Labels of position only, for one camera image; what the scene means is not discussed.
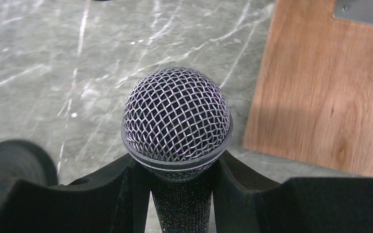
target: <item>microphone handle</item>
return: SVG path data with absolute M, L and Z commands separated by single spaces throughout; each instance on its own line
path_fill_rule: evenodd
M 208 232 L 212 196 L 209 170 L 183 183 L 154 176 L 151 191 L 163 233 Z

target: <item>gray marble countertop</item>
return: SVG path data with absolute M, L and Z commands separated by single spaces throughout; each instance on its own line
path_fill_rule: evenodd
M 349 176 L 241 147 L 273 7 L 270 0 L 0 0 L 0 141 L 38 143 L 60 182 L 70 183 L 126 154 L 120 125 L 136 82 L 184 66 L 221 87 L 234 119 L 228 149 L 251 168 L 278 182 Z M 160 232 L 150 207 L 146 232 Z

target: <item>microphone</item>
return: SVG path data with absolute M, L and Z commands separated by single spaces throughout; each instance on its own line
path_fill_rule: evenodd
M 208 232 L 211 177 L 226 150 L 233 121 L 221 89 L 185 67 L 141 79 L 125 103 L 122 140 L 156 176 L 151 191 L 162 231 Z

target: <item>silver wire mesh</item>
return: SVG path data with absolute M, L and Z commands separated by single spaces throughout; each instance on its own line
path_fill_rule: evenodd
M 128 143 L 143 156 L 167 162 L 211 152 L 225 140 L 229 124 L 220 88 L 185 67 L 161 69 L 140 80 L 128 96 L 123 116 Z

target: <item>metal bracket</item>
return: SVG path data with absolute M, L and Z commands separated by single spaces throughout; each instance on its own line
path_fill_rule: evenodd
M 373 0 L 338 0 L 333 17 L 373 25 Z

